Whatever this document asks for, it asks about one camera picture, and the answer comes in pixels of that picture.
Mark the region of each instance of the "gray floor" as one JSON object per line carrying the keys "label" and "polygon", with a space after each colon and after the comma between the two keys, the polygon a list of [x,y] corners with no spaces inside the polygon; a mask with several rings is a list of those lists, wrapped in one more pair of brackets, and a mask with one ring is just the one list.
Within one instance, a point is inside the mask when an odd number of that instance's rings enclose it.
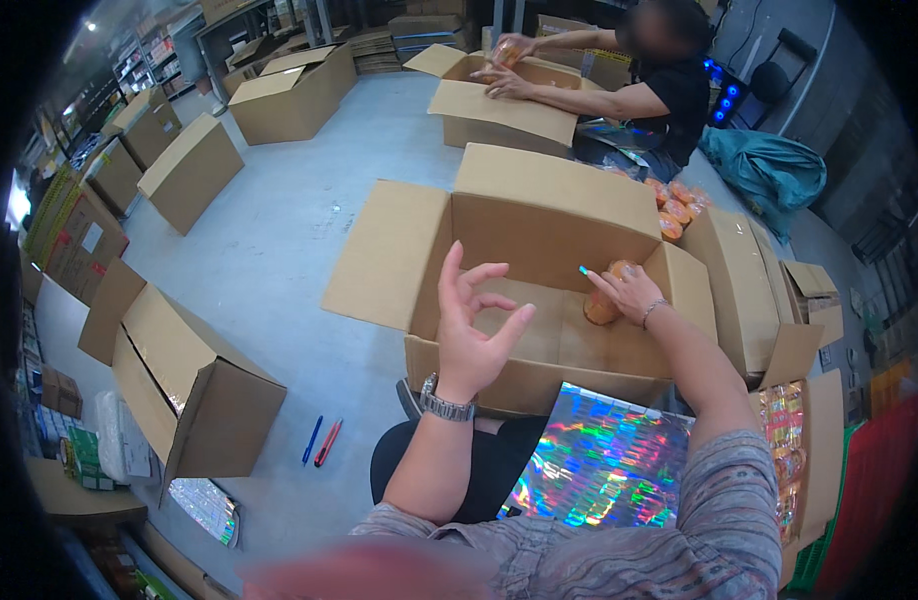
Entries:
{"label": "gray floor", "polygon": [[[246,167],[189,235],[178,235],[144,199],[126,222],[129,265],[289,388],[252,476],[217,480],[244,507],[240,547],[222,546],[171,498],[156,507],[156,486],[136,490],[166,538],[235,592],[242,588],[236,562],[343,534],[371,506],[372,448],[403,420],[393,389],[404,375],[402,334],[326,313],[319,301],[377,178],[451,188],[462,151],[442,145],[439,118],[426,114],[437,83],[417,73],[360,78],[307,142],[249,148],[226,113],[221,120]],[[206,109],[196,92],[174,107],[185,124]],[[704,186],[719,206],[741,210],[697,152],[683,178]],[[854,265],[831,230],[801,240],[797,233],[798,255],[825,264],[837,284],[852,285]],[[774,246],[781,258],[792,257],[788,246]],[[43,285],[36,308],[43,352],[79,382],[89,425],[92,397],[115,382],[108,367],[76,348],[86,311],[55,283]],[[319,415],[325,430],[338,417],[345,425],[326,465],[303,468]]]}

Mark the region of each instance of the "green crate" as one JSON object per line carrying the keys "label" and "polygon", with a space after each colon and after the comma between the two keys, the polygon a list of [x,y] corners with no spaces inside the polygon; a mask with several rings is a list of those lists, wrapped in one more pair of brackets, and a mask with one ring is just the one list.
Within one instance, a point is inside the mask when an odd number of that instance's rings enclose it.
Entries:
{"label": "green crate", "polygon": [[832,543],[832,534],[835,533],[835,521],[839,517],[839,506],[842,504],[842,487],[846,483],[846,461],[849,459],[849,439],[861,423],[846,427],[842,444],[842,477],[839,480],[839,498],[835,502],[835,516],[832,521],[825,523],[825,533],[812,544],[805,546],[796,557],[796,568],[792,573],[792,581],[785,588],[787,590],[811,592],[813,585],[819,578],[822,563],[825,561],[825,552]]}

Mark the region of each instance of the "holographic sheet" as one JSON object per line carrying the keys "label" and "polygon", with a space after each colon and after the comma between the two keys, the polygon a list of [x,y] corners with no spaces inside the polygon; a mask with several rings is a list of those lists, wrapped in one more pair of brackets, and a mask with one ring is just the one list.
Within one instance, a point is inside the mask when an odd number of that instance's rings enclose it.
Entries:
{"label": "holographic sheet", "polygon": [[173,479],[169,496],[223,545],[233,547],[239,541],[239,505],[211,479]]}
{"label": "holographic sheet", "polygon": [[562,383],[498,518],[552,516],[585,528],[671,526],[693,422]]}

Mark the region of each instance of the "black pants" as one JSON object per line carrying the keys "label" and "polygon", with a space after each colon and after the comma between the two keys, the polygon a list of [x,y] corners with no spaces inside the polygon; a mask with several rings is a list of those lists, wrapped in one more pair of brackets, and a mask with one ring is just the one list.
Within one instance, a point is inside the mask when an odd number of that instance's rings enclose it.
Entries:
{"label": "black pants", "polygon": [[[497,435],[485,431],[472,434],[472,467],[468,490],[452,522],[479,523],[495,519],[502,503],[522,474],[536,449],[548,416],[507,420]],[[386,492],[395,468],[409,447],[418,421],[406,421],[387,431],[372,452],[370,479],[372,501],[378,504]]]}

